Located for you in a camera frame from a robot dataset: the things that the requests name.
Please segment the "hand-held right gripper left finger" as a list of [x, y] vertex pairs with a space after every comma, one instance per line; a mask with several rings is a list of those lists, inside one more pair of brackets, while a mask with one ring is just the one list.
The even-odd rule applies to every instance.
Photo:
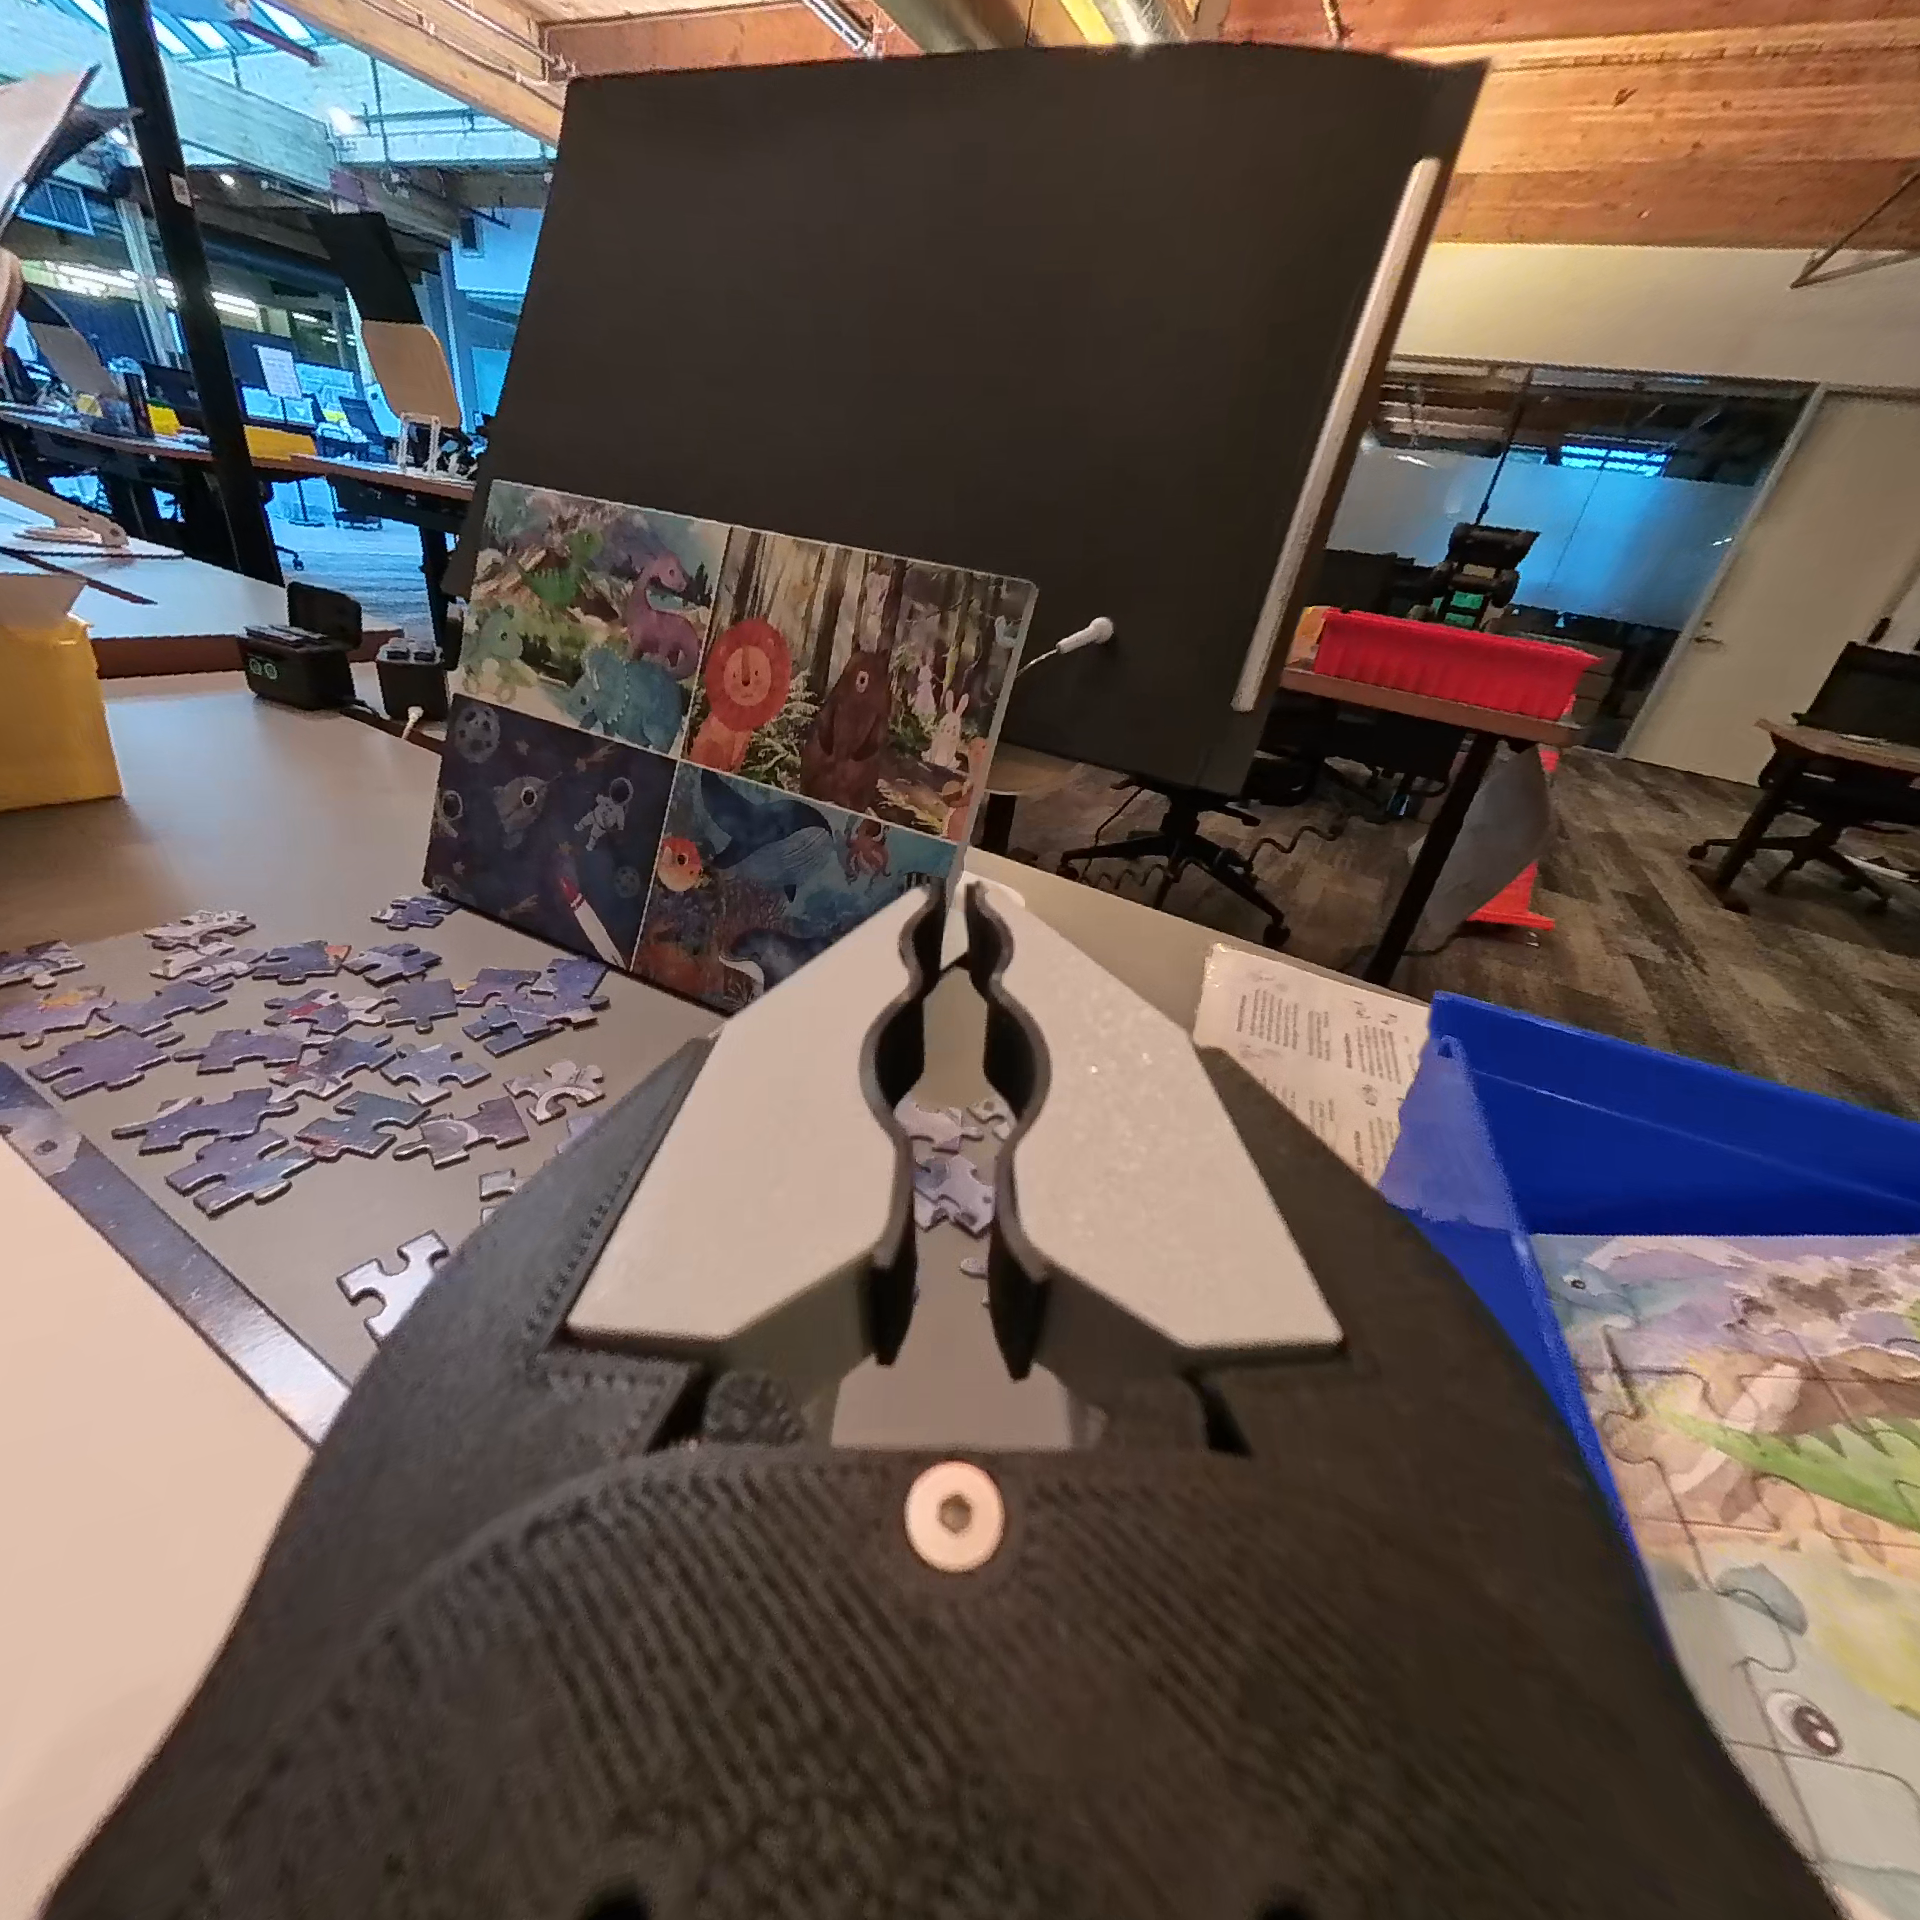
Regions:
[[915, 1315], [915, 1150], [943, 890], [917, 887], [710, 1043], [567, 1333], [710, 1369], [893, 1362]]

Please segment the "assembled dinosaur puzzle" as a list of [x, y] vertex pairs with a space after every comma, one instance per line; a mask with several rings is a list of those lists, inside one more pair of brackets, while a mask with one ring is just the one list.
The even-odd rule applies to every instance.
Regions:
[[1915, 1915], [1915, 1235], [1533, 1254], [1696, 1703], [1843, 1915]]

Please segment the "black office chair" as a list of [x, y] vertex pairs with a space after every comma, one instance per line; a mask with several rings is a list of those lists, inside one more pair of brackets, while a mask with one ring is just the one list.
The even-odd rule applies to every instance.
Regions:
[[1837, 657], [1811, 705], [1787, 721], [1760, 721], [1770, 757], [1755, 801], [1730, 837], [1688, 852], [1705, 867], [1716, 855], [1708, 890], [1716, 907], [1744, 916], [1738, 877], [1755, 855], [1776, 854], [1782, 867], [1762, 880], [1776, 892], [1799, 870], [1833, 871], [1849, 892], [1867, 895], [1875, 913], [1890, 909], [1890, 886], [1841, 852], [1852, 830], [1918, 826], [1918, 660], [1867, 643]]
[[[1139, 867], [1144, 863], [1159, 863], [1159, 884], [1153, 898], [1155, 910], [1163, 910], [1165, 898], [1180, 884], [1180, 878], [1190, 871], [1198, 871], [1201, 877], [1209, 878], [1213, 886], [1240, 900], [1260, 917], [1260, 946], [1275, 952], [1284, 952], [1290, 941], [1290, 927], [1284, 916], [1284, 907], [1276, 900], [1270, 900], [1267, 892], [1260, 887], [1260, 878], [1253, 865], [1253, 854], [1241, 849], [1221, 845], [1213, 839], [1209, 833], [1201, 829], [1203, 814], [1221, 811], [1223, 817], [1232, 819], [1241, 826], [1258, 826], [1258, 817], [1241, 807], [1240, 802], [1228, 802], [1213, 797], [1194, 786], [1165, 786], [1159, 782], [1139, 782], [1131, 777], [1120, 777], [1116, 782], [1116, 791], [1125, 793], [1125, 801], [1116, 806], [1108, 819], [1096, 830], [1096, 839], [1085, 846], [1073, 846], [1058, 854], [1052, 871], [1062, 878], [1073, 884], [1087, 884], [1087, 875], [1096, 863], [1116, 861], [1126, 867]], [[1108, 829], [1118, 826], [1118, 817], [1126, 811], [1126, 807], [1145, 797], [1156, 797], [1163, 802], [1162, 819], [1156, 829], [1145, 833], [1130, 833], [1123, 837], [1108, 837]]]

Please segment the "white door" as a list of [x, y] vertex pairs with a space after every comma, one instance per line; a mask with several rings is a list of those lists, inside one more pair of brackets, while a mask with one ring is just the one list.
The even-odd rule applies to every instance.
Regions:
[[1760, 721], [1806, 708], [1915, 582], [1918, 399], [1818, 387], [1620, 757], [1750, 785]]

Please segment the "black steel column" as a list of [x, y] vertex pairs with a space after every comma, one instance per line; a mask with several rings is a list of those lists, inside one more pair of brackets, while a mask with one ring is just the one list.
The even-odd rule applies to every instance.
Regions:
[[246, 421], [225, 354], [224, 324], [211, 298], [204, 237], [199, 226], [151, 8], [148, 2], [109, 2], [106, 15], [157, 240], [174, 290], [179, 338], [201, 396], [211, 457], [211, 486], [225, 519], [232, 566], [254, 582], [280, 588], [279, 549], [250, 466]]

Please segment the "pile of purple pieces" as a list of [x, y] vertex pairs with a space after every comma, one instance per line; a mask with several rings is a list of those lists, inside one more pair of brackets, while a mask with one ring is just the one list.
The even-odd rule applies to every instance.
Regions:
[[[663, 1102], [662, 1135], [715, 1038], [679, 1054], [651, 1087]], [[42, 1060], [25, 1080], [38, 1095], [81, 1098], [119, 1091], [154, 1067], [184, 1060], [204, 1072], [276, 1066], [280, 1076], [264, 1089], [231, 1091], [216, 1099], [179, 1098], [157, 1116], [113, 1132], [135, 1141], [143, 1157], [177, 1156], [194, 1144], [196, 1156], [174, 1165], [163, 1185], [204, 1219], [237, 1205], [273, 1204], [305, 1171], [344, 1157], [391, 1157], [397, 1165], [441, 1170], [465, 1165], [476, 1148], [517, 1154], [537, 1131], [557, 1124], [567, 1126], [570, 1141], [582, 1139], [592, 1118], [581, 1112], [608, 1099], [596, 1066], [553, 1060], [537, 1074], [491, 1083], [491, 1071], [462, 1049], [404, 1049], [384, 1031], [345, 1031], [317, 1049], [290, 1028], [224, 1031], [203, 1049], [179, 1054], [174, 1043], [177, 1035], [165, 1028], [102, 1031]], [[635, 1150], [635, 1181], [656, 1147]]]

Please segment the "printed paper sheet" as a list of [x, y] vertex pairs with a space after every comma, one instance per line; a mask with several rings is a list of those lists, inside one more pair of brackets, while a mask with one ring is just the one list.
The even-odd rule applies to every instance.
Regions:
[[1429, 1039], [1429, 1008], [1225, 943], [1207, 952], [1192, 1039], [1251, 1074], [1377, 1185]]

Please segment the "blue plastic bin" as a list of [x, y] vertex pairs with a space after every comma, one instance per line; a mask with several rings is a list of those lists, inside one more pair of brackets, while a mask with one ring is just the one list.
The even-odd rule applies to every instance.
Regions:
[[1377, 1188], [1533, 1367], [1640, 1565], [1533, 1240], [1915, 1235], [1915, 1126], [1442, 997]]

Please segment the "yellow box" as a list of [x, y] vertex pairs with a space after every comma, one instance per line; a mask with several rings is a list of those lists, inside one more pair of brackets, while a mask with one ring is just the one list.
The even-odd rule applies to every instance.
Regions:
[[98, 667], [74, 617], [1, 633], [1, 811], [121, 797]]

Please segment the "large black backdrop board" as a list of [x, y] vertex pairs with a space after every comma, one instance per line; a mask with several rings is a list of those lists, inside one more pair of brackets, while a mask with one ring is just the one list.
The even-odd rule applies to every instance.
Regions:
[[496, 483], [1017, 577], [1017, 744], [1231, 801], [1480, 60], [1195, 39], [582, 77]]

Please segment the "red plastic bin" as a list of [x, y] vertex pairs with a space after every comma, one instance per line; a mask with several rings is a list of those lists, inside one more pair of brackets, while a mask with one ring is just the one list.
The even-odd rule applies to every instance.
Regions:
[[1353, 686], [1561, 721], [1595, 668], [1586, 650], [1388, 614], [1312, 608], [1288, 663]]

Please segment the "wooden table with black legs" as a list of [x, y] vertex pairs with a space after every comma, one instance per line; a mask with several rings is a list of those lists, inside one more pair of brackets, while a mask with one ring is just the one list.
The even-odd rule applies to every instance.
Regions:
[[1386, 920], [1360, 978], [1371, 986], [1390, 986], [1419, 929], [1431, 895], [1442, 880], [1445, 865], [1457, 846], [1460, 829], [1480, 786], [1496, 761], [1496, 749], [1508, 743], [1515, 749], [1565, 751], [1579, 744], [1581, 728], [1568, 719], [1541, 719], [1501, 708], [1442, 702], [1368, 683], [1323, 676], [1313, 667], [1286, 667], [1276, 686], [1298, 697], [1313, 697], [1346, 708], [1368, 708], [1405, 719], [1440, 724], [1464, 733], [1465, 751], [1451, 786], [1442, 795], [1435, 822], [1429, 826], [1405, 884]]

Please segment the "space puzzle frame tray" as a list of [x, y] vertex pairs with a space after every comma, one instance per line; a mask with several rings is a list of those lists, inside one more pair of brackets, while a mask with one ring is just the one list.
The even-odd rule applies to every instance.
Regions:
[[1, 1906], [204, 1679], [348, 1384], [4, 1067]]

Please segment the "four-scene puzzle picture card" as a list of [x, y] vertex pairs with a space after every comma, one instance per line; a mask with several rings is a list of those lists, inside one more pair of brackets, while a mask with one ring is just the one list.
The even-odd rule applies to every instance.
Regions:
[[973, 837], [1036, 588], [492, 483], [422, 884], [733, 1014]]

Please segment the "black battery charger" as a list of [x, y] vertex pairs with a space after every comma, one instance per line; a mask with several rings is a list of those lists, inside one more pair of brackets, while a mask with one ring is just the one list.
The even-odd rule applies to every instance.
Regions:
[[279, 708], [341, 711], [358, 704], [353, 657], [362, 638], [358, 599], [294, 582], [285, 585], [285, 619], [246, 628], [237, 657], [256, 699]]

